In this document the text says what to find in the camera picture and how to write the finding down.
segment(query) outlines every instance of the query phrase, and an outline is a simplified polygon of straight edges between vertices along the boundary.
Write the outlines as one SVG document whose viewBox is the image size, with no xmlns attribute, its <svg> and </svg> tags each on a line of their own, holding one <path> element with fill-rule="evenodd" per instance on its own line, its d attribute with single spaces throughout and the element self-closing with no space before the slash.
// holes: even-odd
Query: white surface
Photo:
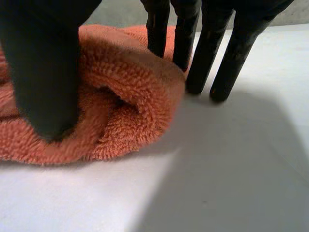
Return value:
<svg viewBox="0 0 309 232">
<path fill-rule="evenodd" d="M 228 101 L 186 98 L 114 162 L 0 162 L 0 232 L 308 232 L 309 25 L 268 29 Z"/>
</svg>

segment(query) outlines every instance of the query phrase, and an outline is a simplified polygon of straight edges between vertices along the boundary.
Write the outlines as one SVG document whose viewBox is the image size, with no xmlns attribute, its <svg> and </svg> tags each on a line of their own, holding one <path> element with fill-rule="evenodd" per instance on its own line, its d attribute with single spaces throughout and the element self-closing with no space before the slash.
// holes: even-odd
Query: orange towel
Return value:
<svg viewBox="0 0 309 232">
<path fill-rule="evenodd" d="M 171 59 L 174 28 L 168 29 Z M 137 151 L 168 128 L 184 93 L 185 76 L 147 49 L 145 27 L 80 28 L 80 108 L 75 132 L 60 143 L 40 140 L 14 103 L 0 52 L 0 160 L 61 164 L 107 160 Z"/>
</svg>

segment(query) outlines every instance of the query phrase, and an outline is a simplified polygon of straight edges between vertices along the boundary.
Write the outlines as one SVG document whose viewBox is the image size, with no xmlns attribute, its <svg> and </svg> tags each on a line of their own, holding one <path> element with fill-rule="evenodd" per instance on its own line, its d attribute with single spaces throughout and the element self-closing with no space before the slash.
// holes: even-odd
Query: background wall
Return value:
<svg viewBox="0 0 309 232">
<path fill-rule="evenodd" d="M 147 13 L 139 0 L 102 0 L 101 5 L 93 12 L 86 24 L 103 24 L 116 27 L 127 27 L 145 24 Z M 175 25 L 177 17 L 173 8 L 169 24 Z M 284 12 L 276 17 L 272 26 L 309 23 L 309 0 L 295 0 Z"/>
</svg>

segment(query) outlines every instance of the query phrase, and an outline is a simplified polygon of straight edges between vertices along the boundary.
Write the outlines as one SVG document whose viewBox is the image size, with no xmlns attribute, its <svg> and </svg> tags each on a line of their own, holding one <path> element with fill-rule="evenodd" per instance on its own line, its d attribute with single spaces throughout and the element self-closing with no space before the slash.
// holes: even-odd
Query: gray wall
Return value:
<svg viewBox="0 0 309 232">
<path fill-rule="evenodd" d="M 169 23 L 176 24 L 176 15 L 171 10 Z M 145 24 L 147 13 L 139 0 L 102 0 L 86 24 L 103 24 L 127 27 Z M 295 0 L 284 12 L 276 17 L 273 26 L 309 23 L 309 0 Z"/>
</svg>

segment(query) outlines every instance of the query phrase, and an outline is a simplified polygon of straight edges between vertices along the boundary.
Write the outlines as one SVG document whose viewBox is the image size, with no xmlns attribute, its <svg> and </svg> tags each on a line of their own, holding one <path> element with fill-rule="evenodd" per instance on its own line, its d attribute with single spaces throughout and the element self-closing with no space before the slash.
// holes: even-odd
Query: terry cloth fabric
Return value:
<svg viewBox="0 0 309 232">
<path fill-rule="evenodd" d="M 81 115 L 74 133 L 51 144 L 19 116 L 8 67 L 0 52 L 0 160 L 62 164 L 108 160 L 155 142 L 169 126 L 184 93 L 185 76 L 171 60 L 147 50 L 144 26 L 80 27 Z"/>
</svg>

